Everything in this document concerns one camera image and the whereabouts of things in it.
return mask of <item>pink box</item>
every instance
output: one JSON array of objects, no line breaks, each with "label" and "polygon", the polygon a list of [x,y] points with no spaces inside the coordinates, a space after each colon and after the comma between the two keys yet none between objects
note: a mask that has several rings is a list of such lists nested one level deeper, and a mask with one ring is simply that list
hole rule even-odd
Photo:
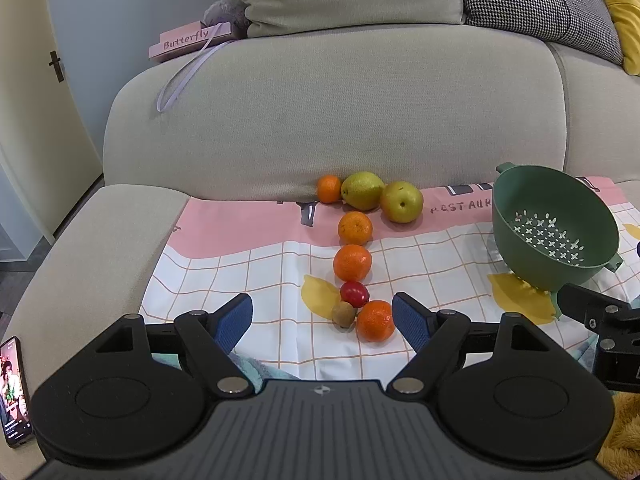
[{"label": "pink box", "polygon": [[210,46],[241,39],[239,31],[229,22],[218,23],[206,28],[196,28],[197,23],[199,22],[174,28],[174,30],[161,34],[161,38],[164,36],[166,39],[149,47],[149,59],[162,63],[174,57],[195,52],[200,50],[212,37]]}]

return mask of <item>checkered tablecloth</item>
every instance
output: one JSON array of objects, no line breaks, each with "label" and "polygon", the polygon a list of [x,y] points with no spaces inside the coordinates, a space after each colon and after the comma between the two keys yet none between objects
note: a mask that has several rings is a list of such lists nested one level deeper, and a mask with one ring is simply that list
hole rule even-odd
[{"label": "checkered tablecloth", "polygon": [[[630,301],[640,295],[640,258],[629,226],[640,225],[640,214],[609,180],[590,180],[618,222],[625,263],[615,274],[602,270],[587,286]],[[523,289],[520,300],[516,286],[496,295],[496,287],[515,278],[495,247],[491,190],[482,186],[466,196],[452,196],[447,188],[424,190],[424,217],[409,228],[398,230],[380,213],[370,215],[376,239],[367,245],[373,264],[363,283],[371,299],[391,302],[396,292],[407,292],[433,311],[453,308],[474,321],[497,322],[508,308],[500,305],[501,297],[515,294],[523,312],[558,344],[571,349],[583,343],[588,330],[565,316],[549,318],[543,293]],[[140,313],[146,322],[170,322],[190,310],[213,312],[247,292],[254,318],[236,347],[239,354],[306,380],[386,384],[414,355],[402,335],[396,330],[383,343],[360,341],[355,330],[339,329],[313,314],[300,294],[305,276],[337,288],[342,284],[334,275],[333,257],[340,248],[336,231],[343,213],[340,207],[318,205],[314,226],[308,227],[301,225],[295,204],[191,199],[156,265]],[[467,362],[486,357],[469,356]]]}]

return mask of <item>white logo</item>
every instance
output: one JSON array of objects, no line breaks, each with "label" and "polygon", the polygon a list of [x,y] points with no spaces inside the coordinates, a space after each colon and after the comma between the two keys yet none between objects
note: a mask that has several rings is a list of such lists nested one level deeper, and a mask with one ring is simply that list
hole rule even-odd
[{"label": "white logo", "polygon": [[316,386],[313,391],[314,393],[322,397],[328,393],[331,393],[331,388],[329,388],[328,386],[324,386],[323,384],[322,386]]}]

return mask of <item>red tomato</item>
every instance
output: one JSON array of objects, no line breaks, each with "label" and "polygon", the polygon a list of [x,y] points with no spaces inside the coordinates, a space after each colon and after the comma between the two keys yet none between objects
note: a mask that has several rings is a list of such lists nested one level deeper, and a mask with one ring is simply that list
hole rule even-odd
[{"label": "red tomato", "polygon": [[346,282],[340,287],[340,298],[353,308],[362,308],[369,301],[369,291],[362,283]]}]

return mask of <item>beige sofa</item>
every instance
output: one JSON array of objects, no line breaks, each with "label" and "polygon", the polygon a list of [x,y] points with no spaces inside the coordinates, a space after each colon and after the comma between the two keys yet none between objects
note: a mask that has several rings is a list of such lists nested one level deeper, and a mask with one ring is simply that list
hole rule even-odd
[{"label": "beige sofa", "polygon": [[[189,195],[301,199],[321,174],[364,169],[420,187],[485,182],[510,160],[610,176],[640,206],[640,78],[565,46],[466,25],[245,40],[216,53],[158,114],[158,91],[183,61],[117,96],[108,185],[52,248],[9,325],[32,392],[138,311]],[[0,443],[8,480],[42,461],[34,442]]]}]

